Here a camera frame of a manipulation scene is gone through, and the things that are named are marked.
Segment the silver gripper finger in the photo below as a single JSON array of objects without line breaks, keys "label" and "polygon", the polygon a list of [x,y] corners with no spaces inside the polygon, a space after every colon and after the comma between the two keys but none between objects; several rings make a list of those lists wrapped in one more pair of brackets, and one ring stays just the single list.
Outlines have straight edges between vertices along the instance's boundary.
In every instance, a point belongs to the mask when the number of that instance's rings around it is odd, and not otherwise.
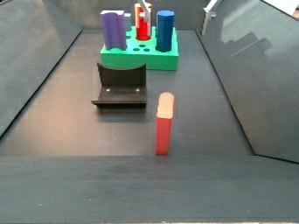
[{"label": "silver gripper finger", "polygon": [[210,3],[203,8],[203,11],[204,11],[204,19],[203,19],[203,25],[202,25],[202,30],[200,30],[200,35],[202,36],[206,35],[208,22],[211,20],[211,16],[212,16],[212,13],[214,13],[214,8],[216,7],[218,1],[219,0],[210,0]]},{"label": "silver gripper finger", "polygon": [[151,19],[151,8],[146,2],[146,0],[136,0],[138,3],[142,6],[142,9],[144,11],[144,20],[148,21]]}]

